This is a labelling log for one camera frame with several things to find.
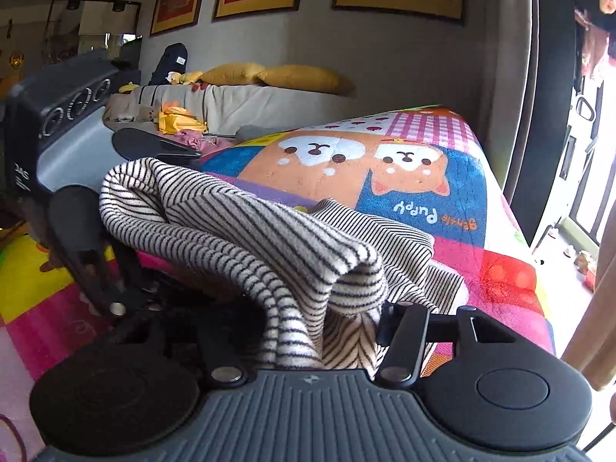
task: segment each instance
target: yellow pillow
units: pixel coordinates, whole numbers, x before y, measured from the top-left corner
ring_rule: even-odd
[[[355,85],[337,72],[315,66],[270,67],[257,75],[266,84],[282,89],[324,92],[325,94],[349,94]]]
[[[210,69],[201,75],[201,80],[211,85],[252,85],[259,83],[257,74],[265,66],[255,63],[230,63]]]

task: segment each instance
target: cartoon ear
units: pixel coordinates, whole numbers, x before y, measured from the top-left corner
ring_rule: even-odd
[[[388,188],[386,185],[379,182],[377,179],[375,179],[374,176],[372,176],[372,193],[373,194],[380,196],[382,194],[387,194],[389,191],[391,191],[390,188]]]
[[[443,176],[443,180],[436,186],[434,192],[439,196],[449,196],[449,182],[447,182],[447,177]]]

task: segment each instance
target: black and white striped fabric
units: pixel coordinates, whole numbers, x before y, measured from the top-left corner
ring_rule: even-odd
[[[332,199],[304,214],[153,158],[109,172],[100,213],[125,244],[223,276],[260,304],[267,327],[254,359],[263,368],[373,375],[383,301],[449,311],[462,283],[429,265],[434,239],[422,231]]]

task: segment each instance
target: black backpack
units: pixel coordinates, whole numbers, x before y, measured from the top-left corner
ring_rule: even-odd
[[[152,73],[152,79],[148,85],[169,85],[169,73],[175,71],[184,74],[188,59],[189,53],[184,44],[169,45],[164,49],[164,54],[158,61],[158,66]]]

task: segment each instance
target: patchwork blanket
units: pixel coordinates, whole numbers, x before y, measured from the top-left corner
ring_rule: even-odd
[[[475,305],[553,352],[549,309],[531,252],[472,131],[458,114],[418,107],[269,135],[203,158],[203,172],[302,211],[333,197],[434,236],[433,263]],[[27,235],[0,251],[0,462],[42,440],[28,395],[48,368],[108,327],[64,269],[43,273]],[[165,266],[152,257],[142,262]],[[439,306],[439,294],[429,294]],[[450,359],[437,345],[424,374]]]

